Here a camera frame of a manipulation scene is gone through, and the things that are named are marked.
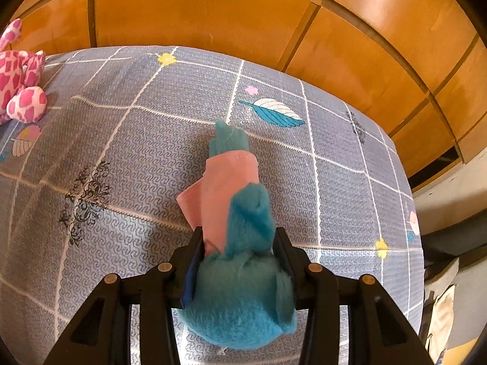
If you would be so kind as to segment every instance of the beige cloth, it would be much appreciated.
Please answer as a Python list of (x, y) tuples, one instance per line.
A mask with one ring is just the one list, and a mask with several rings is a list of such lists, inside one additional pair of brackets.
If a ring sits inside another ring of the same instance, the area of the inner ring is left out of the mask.
[(426, 350), (434, 363), (438, 361), (441, 352), (445, 349), (454, 325), (455, 287), (451, 285), (443, 295), (437, 297), (433, 305)]

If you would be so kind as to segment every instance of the stuffed toy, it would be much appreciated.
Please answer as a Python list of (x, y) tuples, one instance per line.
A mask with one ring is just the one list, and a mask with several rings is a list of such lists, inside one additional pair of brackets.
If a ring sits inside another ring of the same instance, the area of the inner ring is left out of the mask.
[(46, 94), (37, 86), (44, 71), (44, 51), (3, 51), (20, 37), (21, 28), (21, 20), (16, 19), (0, 38), (0, 124), (11, 119), (37, 122), (46, 110)]
[(205, 245), (194, 299), (179, 314), (214, 345), (258, 349), (296, 330), (293, 287), (271, 252), (276, 227), (247, 135), (215, 127), (203, 177), (177, 197)]

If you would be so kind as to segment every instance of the black gap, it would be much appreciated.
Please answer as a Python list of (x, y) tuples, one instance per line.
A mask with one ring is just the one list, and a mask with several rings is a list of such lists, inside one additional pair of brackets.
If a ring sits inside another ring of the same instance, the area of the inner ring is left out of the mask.
[(71, 335), (71, 341), (81, 345), (95, 346), (98, 341), (101, 314), (105, 300), (97, 299)]
[(449, 166), (451, 163), (459, 159), (459, 154), (456, 152), (455, 147), (451, 147), (447, 152), (445, 152), (438, 159), (431, 162), (428, 166), (424, 167), (416, 174), (408, 178), (409, 185), (411, 188), (415, 188), (421, 185), (425, 181), (428, 181), (435, 174), (442, 171), (445, 167)]
[(406, 334), (381, 298), (376, 299), (376, 309), (382, 344), (387, 347), (405, 343)]

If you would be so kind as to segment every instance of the yellow flower print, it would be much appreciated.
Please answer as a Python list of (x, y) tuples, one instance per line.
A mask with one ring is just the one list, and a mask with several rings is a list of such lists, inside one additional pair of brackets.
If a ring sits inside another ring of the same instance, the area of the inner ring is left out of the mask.
[(386, 259), (388, 248), (389, 247), (387, 247), (387, 244), (383, 238), (380, 238), (380, 240), (376, 242), (376, 250), (379, 258)]
[(174, 55), (171, 55), (170, 53), (163, 53), (162, 55), (159, 55), (157, 58), (157, 61), (162, 64), (162, 67), (166, 67), (167, 65), (176, 63), (177, 60), (174, 57)]

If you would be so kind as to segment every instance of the wooden wall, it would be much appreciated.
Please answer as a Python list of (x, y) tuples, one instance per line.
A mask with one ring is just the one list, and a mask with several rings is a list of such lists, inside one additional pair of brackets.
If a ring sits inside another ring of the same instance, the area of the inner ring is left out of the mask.
[(487, 145), (487, 50), (455, 0), (25, 0), (14, 48), (183, 45), (275, 68), (393, 138), (408, 176)]

